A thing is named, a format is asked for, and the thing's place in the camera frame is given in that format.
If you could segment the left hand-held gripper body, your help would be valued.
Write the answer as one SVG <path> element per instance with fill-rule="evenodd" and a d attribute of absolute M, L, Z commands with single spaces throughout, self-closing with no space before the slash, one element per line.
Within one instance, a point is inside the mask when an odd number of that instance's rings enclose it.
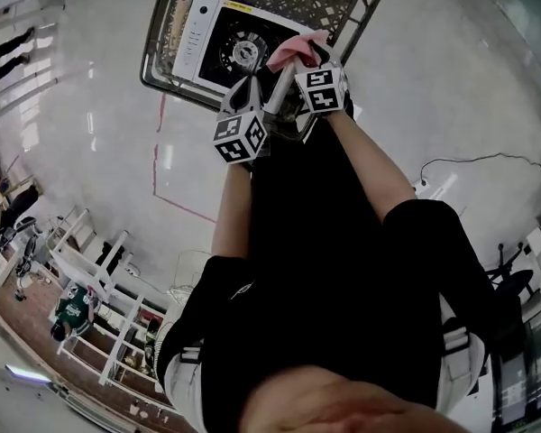
<path fill-rule="evenodd" d="M 213 144 L 226 163 L 253 161 L 258 157 L 267 137 L 261 110 L 231 112 L 229 108 L 220 109 Z"/>

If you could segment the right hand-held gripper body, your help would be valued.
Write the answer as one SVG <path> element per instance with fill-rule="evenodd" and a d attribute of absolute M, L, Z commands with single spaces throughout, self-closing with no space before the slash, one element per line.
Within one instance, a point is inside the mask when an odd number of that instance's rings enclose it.
<path fill-rule="evenodd" d="M 315 49 L 316 67 L 295 61 L 295 81 L 310 113 L 323 114 L 344 109 L 348 80 L 339 55 L 332 49 Z"/>

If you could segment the pink cloth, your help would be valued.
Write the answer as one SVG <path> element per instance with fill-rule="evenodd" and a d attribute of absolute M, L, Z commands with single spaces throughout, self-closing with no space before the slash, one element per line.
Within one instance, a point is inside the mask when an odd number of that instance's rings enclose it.
<path fill-rule="evenodd" d="M 319 30 L 308 34 L 295 35 L 284 41 L 269 57 L 266 67 L 272 72 L 281 71 L 295 58 L 299 58 L 304 65 L 304 55 L 309 54 L 307 41 L 316 40 L 326 42 L 329 32 Z"/>

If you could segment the white portable gas stove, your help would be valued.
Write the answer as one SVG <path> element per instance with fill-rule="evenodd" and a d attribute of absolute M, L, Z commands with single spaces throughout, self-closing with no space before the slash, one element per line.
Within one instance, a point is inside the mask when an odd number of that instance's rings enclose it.
<path fill-rule="evenodd" d="M 225 94 L 285 40 L 313 30 L 231 0 L 192 0 L 172 74 Z"/>

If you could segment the person's right forearm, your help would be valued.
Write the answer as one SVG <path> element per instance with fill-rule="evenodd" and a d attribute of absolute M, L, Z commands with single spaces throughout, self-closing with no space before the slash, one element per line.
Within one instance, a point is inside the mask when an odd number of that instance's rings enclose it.
<path fill-rule="evenodd" d="M 417 198 L 415 190 L 396 163 L 345 111 L 335 111 L 326 120 L 343 146 L 363 192 L 380 221 L 396 206 Z"/>

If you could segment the person's left forearm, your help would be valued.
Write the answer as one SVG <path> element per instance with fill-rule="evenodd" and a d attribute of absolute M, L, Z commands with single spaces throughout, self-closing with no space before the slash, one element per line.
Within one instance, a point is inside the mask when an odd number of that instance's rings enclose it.
<path fill-rule="evenodd" d="M 213 255 L 247 258 L 251 213 L 251 174 L 240 164 L 230 165 L 215 223 Z"/>

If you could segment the person's black trousers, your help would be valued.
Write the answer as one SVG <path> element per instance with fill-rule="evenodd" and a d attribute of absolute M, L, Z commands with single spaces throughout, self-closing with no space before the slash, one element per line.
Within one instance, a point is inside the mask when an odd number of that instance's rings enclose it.
<path fill-rule="evenodd" d="M 270 140 L 252 173 L 249 259 L 362 261 L 381 251 L 382 226 L 330 124 L 304 142 Z"/>

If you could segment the person's black shirt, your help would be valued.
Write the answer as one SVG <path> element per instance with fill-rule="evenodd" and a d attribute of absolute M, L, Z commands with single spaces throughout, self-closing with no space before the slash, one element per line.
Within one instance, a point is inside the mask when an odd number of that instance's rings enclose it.
<path fill-rule="evenodd" d="M 380 222 L 381 251 L 362 261 L 206 262 L 166 342 L 167 355 L 201 365 L 207 433 L 238 433 L 248 396 L 288 369 L 320 367 L 434 408 L 444 333 L 474 333 L 485 362 L 494 291 L 457 213 L 414 199 Z"/>

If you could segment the white table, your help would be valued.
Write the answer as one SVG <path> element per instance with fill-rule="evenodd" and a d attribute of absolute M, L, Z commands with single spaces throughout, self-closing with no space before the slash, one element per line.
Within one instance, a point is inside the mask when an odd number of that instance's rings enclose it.
<path fill-rule="evenodd" d="M 38 22 L 38 21 L 48 21 L 54 17 L 60 16 L 66 9 L 64 4 L 58 5 L 44 5 L 33 11 L 20 13 L 18 15 L 9 17 L 7 14 L 0 14 L 0 32 L 6 28 L 13 26 L 15 27 L 18 23 L 27 23 L 27 22 Z M 44 69 L 38 69 L 33 74 L 26 75 L 20 80 L 14 82 L 11 86 L 0 87 L 0 118 L 6 113 L 10 112 L 14 108 L 18 107 L 21 103 L 27 101 L 28 99 L 42 93 L 47 88 L 53 87 L 59 83 L 59 78 L 53 75 L 48 81 L 45 81 L 42 84 L 37 84 L 31 90 L 27 91 L 23 95 L 16 97 L 9 101 L 5 102 L 6 97 L 15 89 L 20 88 L 23 85 L 28 84 L 34 79 L 44 76 L 46 73 L 52 72 L 53 66 L 50 65 Z"/>

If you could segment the person's white harness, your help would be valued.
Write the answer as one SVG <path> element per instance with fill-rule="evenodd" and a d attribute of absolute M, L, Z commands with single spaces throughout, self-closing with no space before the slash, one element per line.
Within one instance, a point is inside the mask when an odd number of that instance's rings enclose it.
<path fill-rule="evenodd" d="M 188 362 L 182 355 L 167 355 L 167 336 L 183 314 L 184 303 L 171 304 L 156 337 L 155 363 L 168 362 L 158 380 L 175 411 L 198 433 L 207 433 L 203 421 L 201 365 L 196 357 Z M 442 358 L 437 388 L 436 410 L 449 414 L 477 383 L 486 356 L 484 343 L 465 327 L 444 333 L 446 353 Z"/>

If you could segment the black office chair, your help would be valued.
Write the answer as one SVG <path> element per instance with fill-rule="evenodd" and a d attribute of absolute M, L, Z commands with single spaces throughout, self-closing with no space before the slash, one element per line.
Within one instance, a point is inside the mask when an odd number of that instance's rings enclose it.
<path fill-rule="evenodd" d="M 523 290 L 533 297 L 535 292 L 530 285 L 534 272 L 529 269 L 513 272 L 514 262 L 524 253 L 524 244 L 519 242 L 516 251 L 508 258 L 504 257 L 504 244 L 498 244 L 498 262 L 495 268 L 486 271 L 497 293 L 503 296 L 519 296 Z"/>

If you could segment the person's chin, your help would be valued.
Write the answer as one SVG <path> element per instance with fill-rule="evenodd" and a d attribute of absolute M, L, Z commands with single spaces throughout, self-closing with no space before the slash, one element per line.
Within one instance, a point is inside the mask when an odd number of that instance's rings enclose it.
<path fill-rule="evenodd" d="M 249 395 L 239 433 L 471 433 L 425 405 L 316 366 L 269 377 Z"/>

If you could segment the white table frame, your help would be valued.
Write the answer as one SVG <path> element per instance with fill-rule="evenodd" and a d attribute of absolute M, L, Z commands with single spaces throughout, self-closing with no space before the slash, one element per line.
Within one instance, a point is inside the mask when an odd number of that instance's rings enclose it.
<path fill-rule="evenodd" d="M 94 335 L 72 332 L 59 343 L 57 353 L 93 373 L 102 385 L 134 392 L 130 381 L 134 379 L 152 394 L 160 393 L 145 361 L 146 332 L 151 322 L 164 319 L 174 300 L 168 292 L 144 282 L 133 255 L 121 250 L 126 232 L 110 245 L 108 256 L 98 265 L 104 243 L 90 233 L 85 245 L 75 246 L 83 231 L 72 226 L 48 237 L 53 242 L 49 250 L 54 266 L 67 282 L 64 291 L 80 286 L 97 295 L 94 322 L 87 328 Z"/>

